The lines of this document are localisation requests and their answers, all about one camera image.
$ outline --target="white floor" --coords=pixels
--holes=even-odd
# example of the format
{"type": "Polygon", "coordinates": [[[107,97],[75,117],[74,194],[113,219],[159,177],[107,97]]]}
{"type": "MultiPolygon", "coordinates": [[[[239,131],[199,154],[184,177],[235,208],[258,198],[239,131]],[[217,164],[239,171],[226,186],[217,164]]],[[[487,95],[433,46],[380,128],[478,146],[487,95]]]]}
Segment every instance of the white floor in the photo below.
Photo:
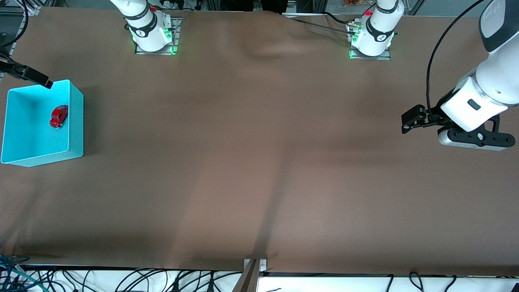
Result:
{"type": "MultiPolygon", "coordinates": [[[[75,280],[80,283],[85,279],[87,271],[69,271],[75,280]]],[[[171,285],[178,274],[177,271],[168,271],[167,279],[166,273],[160,272],[149,278],[149,288],[146,280],[141,281],[131,290],[130,284],[140,277],[139,274],[134,273],[116,290],[117,285],[121,280],[130,274],[131,271],[91,271],[86,278],[86,285],[91,287],[95,292],[117,292],[117,291],[149,291],[162,292],[171,285]]],[[[214,277],[225,275],[229,272],[216,272],[214,277]]],[[[209,281],[209,272],[202,272],[202,275],[207,275],[200,281],[201,288],[198,292],[206,292],[209,281]]],[[[196,280],[199,272],[194,272],[186,276],[180,281],[180,287],[186,285],[188,282],[196,280]]],[[[215,281],[216,285],[222,292],[231,292],[234,285],[237,283],[240,274],[224,277],[215,281]]],[[[440,277],[423,277],[424,289],[426,292],[443,292],[445,287],[451,282],[451,278],[440,277]]],[[[67,281],[62,272],[57,272],[54,281],[61,283],[66,292],[72,292],[74,287],[67,281]]],[[[280,288],[279,292],[317,292],[317,291],[341,291],[341,292],[384,292],[386,291],[389,282],[389,277],[263,277],[259,280],[258,292],[267,292],[280,288]]],[[[483,277],[460,277],[456,280],[454,285],[448,292],[510,292],[515,283],[519,279],[514,278],[483,278],[483,277]]],[[[182,292],[193,292],[197,286],[197,280],[190,285],[184,287],[182,292]]],[[[62,289],[55,285],[56,292],[63,292],[62,289]]],[[[82,288],[82,285],[76,283],[78,292],[93,292],[87,288],[82,288]]],[[[31,288],[29,291],[40,292],[40,288],[31,288]]],[[[391,285],[392,292],[419,292],[414,287],[407,277],[396,277],[391,285]]]]}

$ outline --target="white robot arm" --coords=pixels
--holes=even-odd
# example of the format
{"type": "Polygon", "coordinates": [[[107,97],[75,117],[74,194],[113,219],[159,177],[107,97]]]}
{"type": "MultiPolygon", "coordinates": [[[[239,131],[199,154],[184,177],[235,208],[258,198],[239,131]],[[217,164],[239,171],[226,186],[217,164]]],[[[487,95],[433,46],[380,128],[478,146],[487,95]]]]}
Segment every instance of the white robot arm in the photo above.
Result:
{"type": "Polygon", "coordinates": [[[133,40],[144,51],[158,51],[171,41],[165,33],[171,28],[171,17],[150,7],[147,0],[110,1],[124,15],[133,40]]]}
{"type": "Polygon", "coordinates": [[[483,45],[489,53],[462,78],[441,109],[465,131],[519,104],[519,3],[492,1],[480,18],[483,45]]]}
{"type": "Polygon", "coordinates": [[[519,1],[490,2],[480,17],[480,34],[488,59],[430,112],[417,105],[404,113],[402,133],[441,125],[443,145],[499,151],[515,144],[511,134],[499,132],[499,114],[519,104],[519,1]],[[492,131],[485,129],[486,121],[493,122],[492,131]]]}
{"type": "Polygon", "coordinates": [[[379,56],[389,47],[402,15],[402,0],[377,0],[373,14],[361,17],[362,31],[352,40],[351,45],[367,56],[379,56]]]}

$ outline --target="brown table surface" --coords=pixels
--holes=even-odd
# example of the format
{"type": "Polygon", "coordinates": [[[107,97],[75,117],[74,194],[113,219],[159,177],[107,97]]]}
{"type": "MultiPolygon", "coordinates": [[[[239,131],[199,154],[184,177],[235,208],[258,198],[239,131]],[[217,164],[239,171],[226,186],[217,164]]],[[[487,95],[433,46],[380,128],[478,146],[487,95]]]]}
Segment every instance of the brown table surface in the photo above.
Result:
{"type": "MultiPolygon", "coordinates": [[[[0,253],[32,263],[517,275],[519,147],[402,135],[451,18],[404,17],[391,61],[272,13],[184,12],[176,56],[116,10],[44,8],[14,58],[85,95],[85,156],[0,165],[0,253]]],[[[307,18],[322,24],[325,16],[307,18]]],[[[486,58],[477,19],[438,51],[433,103],[486,58]]],[[[10,76],[6,91],[29,85],[10,76]]],[[[502,115],[519,135],[519,114],[502,115]]]]}

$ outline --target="toy car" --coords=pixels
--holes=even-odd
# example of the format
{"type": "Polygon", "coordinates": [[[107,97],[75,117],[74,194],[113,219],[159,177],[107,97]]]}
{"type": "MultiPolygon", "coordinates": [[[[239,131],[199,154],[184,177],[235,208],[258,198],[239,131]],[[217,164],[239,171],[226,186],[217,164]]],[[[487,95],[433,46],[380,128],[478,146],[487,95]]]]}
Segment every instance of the toy car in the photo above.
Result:
{"type": "Polygon", "coordinates": [[[69,115],[69,106],[60,105],[55,108],[50,115],[50,126],[56,129],[63,127],[66,117],[69,115]]]}

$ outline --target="connector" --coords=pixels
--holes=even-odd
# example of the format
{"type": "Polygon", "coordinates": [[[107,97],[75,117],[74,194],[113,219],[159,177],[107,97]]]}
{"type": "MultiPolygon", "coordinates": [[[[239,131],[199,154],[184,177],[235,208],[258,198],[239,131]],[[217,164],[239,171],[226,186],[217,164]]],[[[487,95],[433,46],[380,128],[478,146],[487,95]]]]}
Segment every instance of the connector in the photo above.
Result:
{"type": "Polygon", "coordinates": [[[173,288],[171,289],[171,292],[179,292],[179,290],[179,283],[175,281],[175,283],[173,283],[173,288]]]}
{"type": "Polygon", "coordinates": [[[209,287],[207,287],[207,292],[214,292],[214,280],[211,279],[209,281],[209,287]]]}

